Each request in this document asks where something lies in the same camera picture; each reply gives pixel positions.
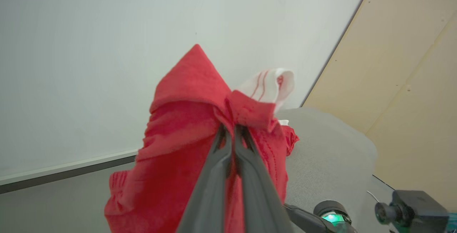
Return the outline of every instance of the dark strip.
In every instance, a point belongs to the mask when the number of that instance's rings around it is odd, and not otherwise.
[[[320,71],[320,73],[319,73],[319,76],[318,76],[318,77],[316,78],[316,80],[314,81],[313,87],[310,88],[310,89],[308,90],[308,93],[306,93],[305,99],[303,100],[302,105],[301,105],[300,107],[302,107],[302,106],[305,104],[306,99],[308,98],[308,96],[310,96],[310,93],[311,93],[311,91],[313,90],[313,88],[315,87],[315,85],[316,85],[316,83],[317,83],[317,80],[319,80],[320,76],[322,75],[323,70],[324,70],[325,67],[327,66],[328,62],[330,61],[330,59],[331,59],[332,56],[333,56],[333,53],[335,52],[336,48],[337,48],[338,45],[340,44],[341,39],[343,39],[344,34],[346,34],[346,31],[347,31],[347,29],[349,28],[349,25],[351,24],[352,20],[353,20],[354,17],[356,16],[356,13],[357,13],[357,11],[359,10],[360,5],[362,5],[362,2],[363,2],[363,0],[360,0],[359,5],[357,5],[357,9],[354,11],[354,14],[352,15],[351,19],[349,20],[349,22],[348,22],[347,25],[346,25],[346,29],[344,29],[344,32],[341,34],[340,39],[338,39],[338,43],[336,43],[335,47],[333,47],[333,50],[332,50],[332,52],[330,53],[330,56],[328,57],[327,62],[325,62],[325,65],[322,67],[322,69],[321,69],[321,71]]]
[[[395,191],[395,188],[389,186],[387,183],[385,183],[384,181],[382,181],[381,179],[379,179],[378,177],[376,177],[375,175],[373,175],[373,177],[377,178],[379,181],[383,182],[384,184],[386,184],[388,187],[392,188],[393,191]]]
[[[54,174],[50,174],[50,175],[46,175],[46,176],[42,176],[42,177],[38,177],[38,178],[34,178],[34,179],[27,179],[27,180],[23,180],[23,181],[13,182],[10,184],[0,185],[0,194],[5,194],[5,193],[11,192],[11,191],[16,191],[16,190],[24,189],[24,188],[28,188],[28,187],[38,186],[41,184],[58,181],[61,179],[67,179],[67,178],[71,178],[74,176],[91,173],[91,172],[94,172],[97,170],[102,170],[102,169],[111,168],[114,166],[123,165],[126,163],[131,163],[134,161],[135,161],[135,155],[126,157],[126,158],[109,161],[109,162],[105,162],[105,163],[99,163],[99,164],[94,164],[94,165],[90,165],[90,166],[86,166],[86,167],[82,167],[82,168],[54,173]]]

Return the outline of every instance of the plywood board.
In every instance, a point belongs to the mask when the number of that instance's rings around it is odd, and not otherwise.
[[[457,210],[457,12],[406,86],[367,132],[375,175]]]
[[[364,0],[304,106],[366,133],[456,8],[456,0]]]

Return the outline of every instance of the red cloth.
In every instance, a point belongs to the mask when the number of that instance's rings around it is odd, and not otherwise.
[[[220,123],[232,136],[235,124],[248,126],[284,202],[286,152],[293,141],[290,127],[284,126],[286,136],[273,117],[274,108],[230,91],[195,45],[157,86],[135,167],[110,176],[105,216],[111,231],[175,232]],[[226,192],[225,232],[243,232],[241,179],[234,171]]]

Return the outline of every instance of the whiteboard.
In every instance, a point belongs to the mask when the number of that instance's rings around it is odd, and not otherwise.
[[[142,147],[159,80],[200,44],[230,88],[295,71],[301,105],[360,0],[0,0],[0,176]]]

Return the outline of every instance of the red stripe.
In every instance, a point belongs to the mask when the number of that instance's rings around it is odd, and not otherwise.
[[[269,70],[266,71],[265,75],[263,75],[263,81],[262,81],[262,86],[263,86],[263,92],[262,92],[262,95],[260,96],[260,98],[258,99],[258,101],[260,101],[263,97],[263,95],[265,94],[265,77],[266,77],[266,74],[268,74]]]
[[[258,74],[258,77],[257,77],[257,85],[256,85],[256,88],[254,89],[254,93],[252,93],[251,97],[252,98],[254,96],[254,94],[256,94],[256,91],[257,91],[257,88],[258,88],[258,80],[260,79],[260,76],[262,75],[262,72]]]

